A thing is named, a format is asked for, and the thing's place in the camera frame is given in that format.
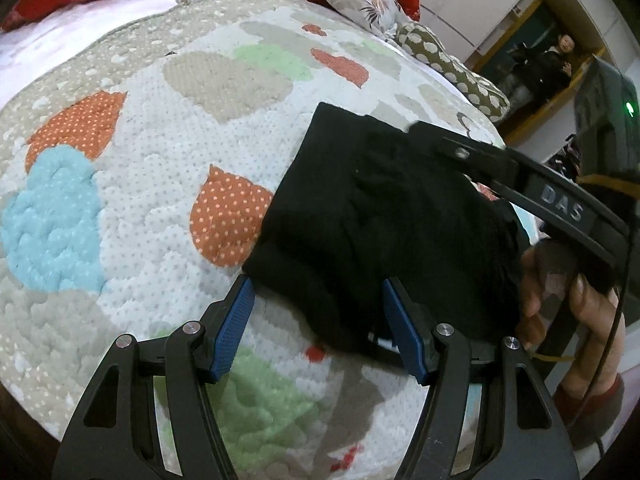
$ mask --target blue gripper pad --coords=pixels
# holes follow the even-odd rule
[[[255,291],[251,280],[247,279],[229,308],[225,322],[222,324],[214,341],[213,364],[211,375],[219,381],[231,370],[231,365],[238,352],[238,345],[246,327],[251,311],[254,309]]]
[[[416,332],[389,280],[385,280],[382,285],[382,305],[404,368],[409,375],[415,377],[418,384],[426,384],[427,367],[424,363],[422,338]]]

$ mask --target quilted blanket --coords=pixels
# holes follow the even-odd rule
[[[118,334],[167,334],[224,297],[322,101],[502,145],[412,60],[304,0],[184,2],[108,34],[0,112],[0,380],[53,436]],[[426,389],[314,343],[293,306],[258,297],[209,391],[239,475],[391,478]],[[156,397],[179,471],[161,381]]]

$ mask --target finger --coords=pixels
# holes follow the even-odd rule
[[[585,346],[580,350],[569,373],[562,380],[568,394],[581,398],[600,363],[613,324],[618,298],[611,291],[608,298],[597,293],[583,276],[576,278],[570,291],[570,306],[574,316],[591,329]],[[602,394],[612,387],[625,344],[624,317],[620,319],[613,345],[610,348],[593,394]]]
[[[538,269],[538,260],[536,258],[536,247],[530,247],[520,257],[520,264],[522,265],[522,269],[526,272],[528,270],[537,271]]]
[[[520,299],[522,300],[522,313],[531,317],[540,310],[542,301],[542,286],[538,275],[538,262],[536,248],[529,248],[520,259],[523,277],[520,283]]]
[[[583,275],[578,275],[571,286],[569,305],[575,318],[586,325],[597,341],[604,344],[609,337],[616,314],[617,298],[614,303],[597,292]]]
[[[520,297],[522,299],[522,314],[531,317],[537,314],[542,307],[542,286],[538,275],[526,272],[520,283]]]
[[[520,320],[516,327],[516,337],[526,349],[542,343],[546,337],[546,327],[540,314]]]

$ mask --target gray polka dot pillow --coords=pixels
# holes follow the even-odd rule
[[[438,37],[428,27],[417,22],[403,23],[398,26],[395,39],[405,52],[456,85],[492,123],[500,121],[509,111],[509,100],[496,85],[469,70],[457,57],[447,54]]]

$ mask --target white sheet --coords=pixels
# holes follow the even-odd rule
[[[0,109],[108,32],[176,5],[177,0],[100,0],[65,7],[40,22],[0,34]]]

